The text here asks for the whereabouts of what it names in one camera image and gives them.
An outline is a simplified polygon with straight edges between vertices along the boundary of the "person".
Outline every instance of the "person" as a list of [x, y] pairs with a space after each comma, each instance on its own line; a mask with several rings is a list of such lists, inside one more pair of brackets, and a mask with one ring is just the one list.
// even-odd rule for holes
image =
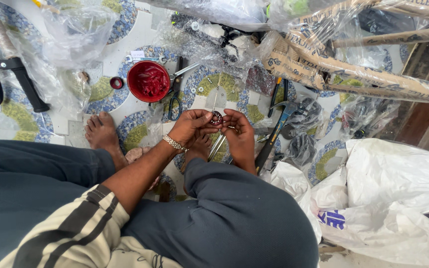
[[[256, 176], [247, 118], [188, 110], [164, 140], [128, 165], [108, 113], [86, 126], [91, 149], [0, 140], [0, 268], [314, 268], [311, 224], [288, 193]], [[221, 129], [234, 165], [207, 163]], [[188, 148], [194, 199], [142, 199]]]

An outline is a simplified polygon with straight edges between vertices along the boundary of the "foot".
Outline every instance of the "foot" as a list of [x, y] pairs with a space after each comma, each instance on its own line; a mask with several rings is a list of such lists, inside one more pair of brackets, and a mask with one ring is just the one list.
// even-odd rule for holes
[[115, 165], [115, 172], [128, 165], [119, 146], [112, 117], [106, 112], [91, 116], [85, 126], [85, 138], [92, 149], [105, 149], [110, 153]]
[[185, 163], [189, 163], [193, 158], [201, 158], [208, 161], [209, 150], [211, 148], [211, 139], [209, 135], [198, 137], [190, 149], [185, 154]]

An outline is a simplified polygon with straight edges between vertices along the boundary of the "dark blue pants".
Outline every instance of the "dark blue pants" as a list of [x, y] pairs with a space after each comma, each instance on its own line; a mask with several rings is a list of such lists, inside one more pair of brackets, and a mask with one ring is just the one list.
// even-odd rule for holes
[[[0, 260], [39, 222], [114, 173], [105, 150], [0, 140]], [[188, 163], [197, 200], [142, 200], [122, 229], [190, 267], [314, 268], [312, 226], [286, 192], [235, 166]]]

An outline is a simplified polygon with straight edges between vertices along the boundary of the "black plastic part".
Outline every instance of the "black plastic part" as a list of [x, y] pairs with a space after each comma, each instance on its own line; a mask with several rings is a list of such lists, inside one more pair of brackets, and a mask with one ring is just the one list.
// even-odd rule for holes
[[[26, 96], [33, 106], [35, 113], [46, 112], [49, 110], [49, 106], [43, 102], [36, 89], [34, 88], [33, 81], [28, 76], [28, 71], [20, 58], [15, 57], [8, 60], [0, 60], [0, 69], [11, 70], [19, 81], [22, 89], [26, 93]], [[0, 81], [0, 105], [3, 102], [4, 92]]]

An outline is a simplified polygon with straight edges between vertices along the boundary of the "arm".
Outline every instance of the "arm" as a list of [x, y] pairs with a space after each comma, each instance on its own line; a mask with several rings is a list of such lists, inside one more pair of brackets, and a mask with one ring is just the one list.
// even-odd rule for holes
[[[181, 114], [168, 136], [189, 148], [199, 135], [216, 133], [221, 126], [209, 124], [213, 114], [206, 110], [188, 110]], [[102, 185], [115, 193], [127, 213], [131, 213], [155, 178], [181, 153], [162, 140], [146, 155], [108, 178]]]
[[107, 267], [128, 219], [107, 187], [94, 186], [36, 225], [0, 268]]

